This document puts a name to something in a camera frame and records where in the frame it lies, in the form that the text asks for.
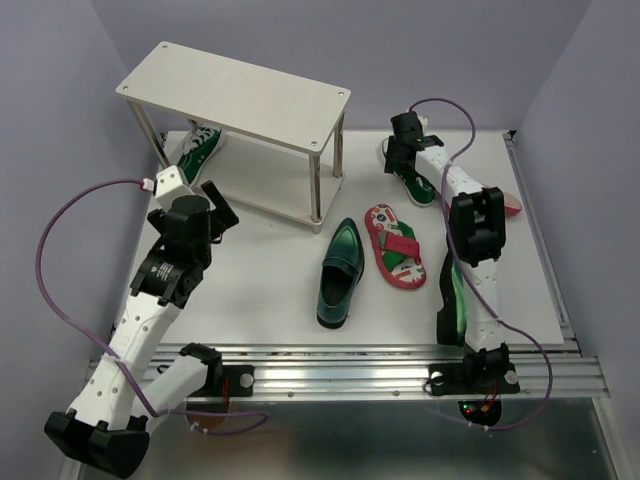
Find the green canvas sneaker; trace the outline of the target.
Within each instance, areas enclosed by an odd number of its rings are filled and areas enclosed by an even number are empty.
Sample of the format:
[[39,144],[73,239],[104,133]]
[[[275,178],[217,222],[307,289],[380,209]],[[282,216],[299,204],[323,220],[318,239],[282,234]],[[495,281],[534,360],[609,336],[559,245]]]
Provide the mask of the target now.
[[405,189],[410,200],[418,207],[425,208],[436,199],[436,190],[429,180],[415,171],[413,161],[417,150],[412,147],[393,147],[395,153],[407,158],[400,161],[390,174],[398,179]]
[[217,126],[190,121],[189,133],[181,142],[177,167],[190,187],[195,187],[206,164],[222,149],[226,130]]

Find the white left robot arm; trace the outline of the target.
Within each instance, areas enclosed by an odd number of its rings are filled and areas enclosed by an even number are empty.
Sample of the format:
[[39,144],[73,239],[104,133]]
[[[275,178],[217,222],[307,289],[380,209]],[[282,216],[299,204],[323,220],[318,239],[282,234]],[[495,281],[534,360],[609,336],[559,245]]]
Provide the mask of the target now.
[[134,275],[115,334],[80,395],[44,427],[67,457],[119,479],[140,466],[165,415],[190,394],[224,384],[221,353],[190,343],[159,378],[140,385],[160,340],[203,281],[212,245],[239,222],[213,182],[202,190],[148,215],[159,237]]

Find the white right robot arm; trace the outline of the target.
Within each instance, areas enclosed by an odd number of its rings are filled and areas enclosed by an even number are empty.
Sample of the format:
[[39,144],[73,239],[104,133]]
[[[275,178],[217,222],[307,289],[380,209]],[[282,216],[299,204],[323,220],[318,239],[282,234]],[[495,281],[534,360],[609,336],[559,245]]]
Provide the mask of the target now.
[[457,363],[430,365],[426,390],[434,396],[516,393],[519,384],[497,315],[498,261],[506,243],[503,192],[453,165],[442,140],[424,133],[416,113],[392,117],[391,126],[385,171],[416,173],[440,195],[447,253],[437,340],[464,349]]

